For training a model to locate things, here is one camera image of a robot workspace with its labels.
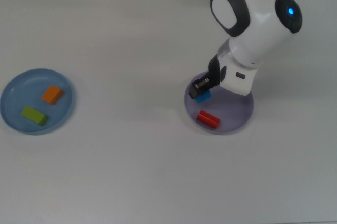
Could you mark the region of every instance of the red block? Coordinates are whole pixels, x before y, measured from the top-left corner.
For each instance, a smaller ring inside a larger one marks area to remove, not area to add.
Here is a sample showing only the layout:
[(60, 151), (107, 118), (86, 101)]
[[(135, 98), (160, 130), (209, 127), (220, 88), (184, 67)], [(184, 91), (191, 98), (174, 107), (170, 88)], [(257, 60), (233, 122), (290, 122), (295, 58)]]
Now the red block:
[(215, 116), (206, 113), (204, 110), (200, 110), (196, 119), (198, 121), (201, 121), (202, 123), (209, 125), (212, 128), (217, 128), (220, 123), (219, 118), (216, 118)]

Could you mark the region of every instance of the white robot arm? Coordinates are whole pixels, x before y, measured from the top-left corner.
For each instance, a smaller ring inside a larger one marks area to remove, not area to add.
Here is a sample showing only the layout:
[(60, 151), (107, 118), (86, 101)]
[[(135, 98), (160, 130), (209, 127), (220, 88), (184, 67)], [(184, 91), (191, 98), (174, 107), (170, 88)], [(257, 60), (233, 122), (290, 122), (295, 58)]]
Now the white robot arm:
[(217, 22), (231, 36), (209, 62), (209, 71), (189, 88), (191, 98), (220, 85), (248, 95), (265, 58), (302, 26), (294, 0), (211, 0)]

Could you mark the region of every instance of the blue plate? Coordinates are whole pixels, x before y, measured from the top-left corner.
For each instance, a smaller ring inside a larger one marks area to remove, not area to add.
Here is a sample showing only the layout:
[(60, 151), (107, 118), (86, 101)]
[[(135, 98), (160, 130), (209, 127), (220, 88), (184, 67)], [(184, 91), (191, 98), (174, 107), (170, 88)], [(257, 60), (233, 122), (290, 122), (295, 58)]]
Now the blue plate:
[[(51, 105), (41, 99), (55, 85), (64, 94)], [(11, 128), (29, 135), (41, 135), (58, 127), (70, 114), (74, 104), (74, 91), (69, 81), (60, 73), (49, 69), (33, 69), (16, 76), (5, 87), (0, 100), (3, 120)], [(25, 106), (31, 106), (46, 114), (49, 119), (40, 126), (21, 115)]]

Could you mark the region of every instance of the purple plate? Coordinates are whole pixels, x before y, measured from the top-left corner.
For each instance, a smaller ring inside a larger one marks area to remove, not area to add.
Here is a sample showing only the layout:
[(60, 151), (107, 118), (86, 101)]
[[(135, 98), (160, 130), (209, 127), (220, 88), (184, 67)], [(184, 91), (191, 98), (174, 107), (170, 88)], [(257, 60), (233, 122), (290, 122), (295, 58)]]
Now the purple plate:
[[(185, 108), (189, 116), (204, 130), (213, 134), (226, 134), (242, 127), (252, 116), (254, 110), (254, 99), (250, 92), (247, 96), (235, 94), (222, 88), (220, 85), (210, 89), (211, 98), (198, 103), (189, 96), (191, 83), (201, 78), (204, 73), (195, 76), (185, 91)], [(200, 110), (219, 118), (221, 121), (217, 129), (211, 128), (196, 119)]]

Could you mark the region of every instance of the green block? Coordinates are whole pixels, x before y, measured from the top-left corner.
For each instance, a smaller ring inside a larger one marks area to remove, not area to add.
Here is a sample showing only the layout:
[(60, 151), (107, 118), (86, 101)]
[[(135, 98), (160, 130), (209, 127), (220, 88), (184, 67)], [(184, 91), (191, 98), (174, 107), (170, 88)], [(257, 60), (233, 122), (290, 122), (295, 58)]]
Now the green block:
[(37, 111), (36, 109), (26, 106), (22, 112), (21, 115), (23, 117), (26, 117), (27, 119), (39, 124), (40, 126), (45, 125), (45, 123), (48, 120), (48, 116), (45, 114), (41, 113), (40, 111)]

